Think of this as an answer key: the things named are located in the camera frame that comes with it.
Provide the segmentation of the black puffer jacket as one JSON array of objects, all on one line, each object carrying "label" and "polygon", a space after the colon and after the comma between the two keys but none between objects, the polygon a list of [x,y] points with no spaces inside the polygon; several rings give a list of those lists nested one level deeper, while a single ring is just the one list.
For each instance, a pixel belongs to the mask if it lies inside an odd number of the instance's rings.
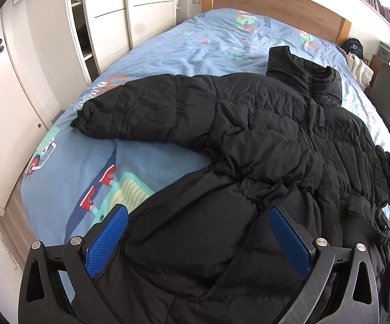
[{"label": "black puffer jacket", "polygon": [[341,76],[270,49],[264,75],[157,75],[88,100],[72,127],[176,143],[207,167],[129,217],[98,286],[124,323],[271,323],[302,283],[270,227],[281,205],[334,247],[364,243],[390,299],[390,151],[341,105]]}]

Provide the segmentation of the blue dinosaur print bedspread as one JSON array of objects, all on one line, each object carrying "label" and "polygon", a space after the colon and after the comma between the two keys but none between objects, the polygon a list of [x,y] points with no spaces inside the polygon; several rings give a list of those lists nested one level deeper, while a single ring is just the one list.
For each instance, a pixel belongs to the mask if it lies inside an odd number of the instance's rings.
[{"label": "blue dinosaur print bedspread", "polygon": [[211,10],[131,51],[32,156],[34,235],[64,244],[126,205],[96,279],[125,323],[271,321],[302,284],[267,209],[364,243],[390,301],[390,136],[330,42]]}]

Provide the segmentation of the grey desk chair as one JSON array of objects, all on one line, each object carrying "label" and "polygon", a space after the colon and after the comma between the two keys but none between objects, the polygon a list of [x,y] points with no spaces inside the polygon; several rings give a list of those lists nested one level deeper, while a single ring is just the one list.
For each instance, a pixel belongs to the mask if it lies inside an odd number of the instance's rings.
[{"label": "grey desk chair", "polygon": [[370,66],[374,74],[366,92],[390,133],[390,65],[377,59]]}]

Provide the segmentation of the cream cloth on bed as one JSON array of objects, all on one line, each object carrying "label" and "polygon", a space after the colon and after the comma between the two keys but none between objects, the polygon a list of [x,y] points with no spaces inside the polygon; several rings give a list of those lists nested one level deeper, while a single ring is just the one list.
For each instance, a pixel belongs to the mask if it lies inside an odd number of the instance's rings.
[{"label": "cream cloth on bed", "polygon": [[357,55],[353,53],[346,54],[346,61],[349,67],[349,70],[360,86],[362,90],[365,90],[369,87],[374,71]]}]

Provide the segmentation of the white slatted wardrobe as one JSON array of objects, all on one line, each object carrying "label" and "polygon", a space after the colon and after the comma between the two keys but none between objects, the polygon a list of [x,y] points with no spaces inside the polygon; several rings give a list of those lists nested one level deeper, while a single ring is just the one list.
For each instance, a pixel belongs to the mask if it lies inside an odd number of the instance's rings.
[{"label": "white slatted wardrobe", "polygon": [[176,25],[177,0],[66,0],[88,83],[144,41]]}]

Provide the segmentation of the wooden headboard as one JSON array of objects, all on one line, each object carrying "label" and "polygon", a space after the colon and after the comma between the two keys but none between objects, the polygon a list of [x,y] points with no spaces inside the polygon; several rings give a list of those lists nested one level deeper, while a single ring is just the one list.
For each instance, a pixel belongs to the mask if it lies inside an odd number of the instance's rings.
[{"label": "wooden headboard", "polygon": [[349,39],[351,22],[311,0],[201,0],[202,12],[222,8],[273,18],[337,45]]}]

